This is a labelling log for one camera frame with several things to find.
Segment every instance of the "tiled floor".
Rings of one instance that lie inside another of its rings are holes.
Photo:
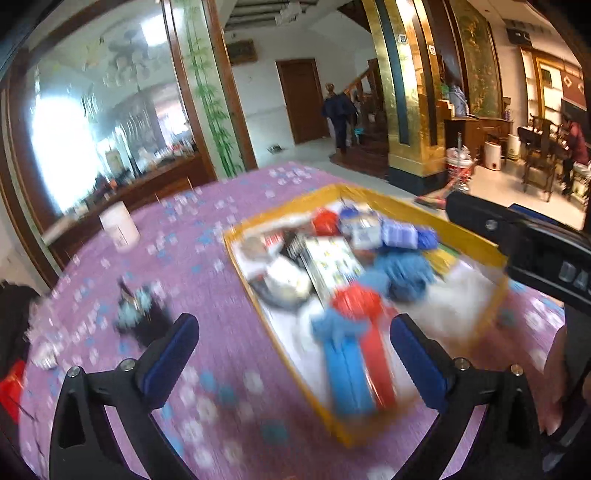
[[[296,161],[402,200],[412,201],[414,198],[409,192],[394,187],[384,180],[350,171],[330,163],[329,155],[334,152],[334,140],[332,138],[322,138],[296,145],[294,148],[273,155],[272,162],[259,166],[268,167],[276,163]],[[577,229],[580,229],[583,225],[585,213],[579,202],[576,200],[567,201],[561,196],[558,185],[555,186],[556,190],[549,202],[544,201],[541,192],[535,187],[528,187],[524,193],[521,184],[521,172],[511,163],[507,165],[506,171],[492,171],[484,167],[477,167],[470,187],[473,195],[491,202],[504,206],[518,203]]]

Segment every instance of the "wooden furniture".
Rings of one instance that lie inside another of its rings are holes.
[[[525,169],[523,174],[523,191],[527,190],[528,185],[533,185],[544,190],[547,194],[546,202],[550,201],[552,196],[552,186],[554,183],[554,172],[556,170],[556,155],[550,141],[550,120],[543,119],[541,122],[540,146],[532,148],[528,144],[527,155],[525,156]],[[533,180],[530,176],[531,169],[537,170],[542,176],[541,183]]]
[[[207,183],[207,179],[200,174],[200,169],[196,168],[198,161],[201,161],[199,155],[180,158],[151,171],[130,185],[120,188],[108,200],[95,205],[77,220],[70,223],[67,223],[67,219],[59,221],[56,225],[57,233],[50,228],[43,238],[61,268],[102,229],[99,215],[114,203],[124,202],[132,212],[164,197]]]
[[[445,147],[457,147],[457,135],[462,134],[462,143],[470,150],[473,159],[480,158],[484,143],[494,140],[502,144],[509,138],[513,122],[502,118],[457,116],[445,120]]]

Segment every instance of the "bucket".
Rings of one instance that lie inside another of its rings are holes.
[[[139,242],[139,232],[123,202],[117,202],[100,214],[100,222],[119,252],[132,249]]]
[[[448,148],[447,154],[447,171],[449,172],[449,179],[453,179],[458,175],[464,168],[469,167],[472,164],[469,150],[464,147],[462,153],[457,154],[457,148]],[[470,171],[467,171],[462,175],[462,180],[470,178]]]

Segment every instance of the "white bucket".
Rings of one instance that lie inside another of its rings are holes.
[[[492,142],[484,143],[484,165],[489,170],[501,169],[501,146]]]
[[[462,152],[459,155],[457,154],[457,148],[448,148],[447,149],[447,171],[449,172],[449,179],[453,179],[458,175],[464,168],[469,167],[472,165],[472,159],[470,158],[470,154],[468,153],[467,148],[462,148]],[[467,171],[464,175],[462,175],[462,180],[467,180],[470,178],[470,171]]]
[[[521,149],[521,141],[517,135],[509,135],[509,142],[507,143],[507,157],[511,160],[519,160],[519,151]]]
[[[123,202],[115,203],[100,214],[105,232],[119,252],[132,249],[139,242],[139,232]]]

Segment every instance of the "blue gripper pad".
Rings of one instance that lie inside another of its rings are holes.
[[[413,383],[417,387],[425,405],[442,413],[447,408],[446,394],[448,385],[446,377],[423,348],[419,339],[406,325],[403,320],[404,317],[410,320],[410,317],[405,314],[398,315],[392,320],[390,324],[390,342],[392,342],[392,346],[413,379]],[[424,335],[423,340],[430,341]]]
[[[347,417],[374,413],[376,407],[358,340],[344,338],[337,348],[332,341],[324,342],[324,356],[336,414]]]
[[[164,406],[198,341],[197,319],[183,313],[166,336],[153,341],[142,354],[136,382],[151,410]]]

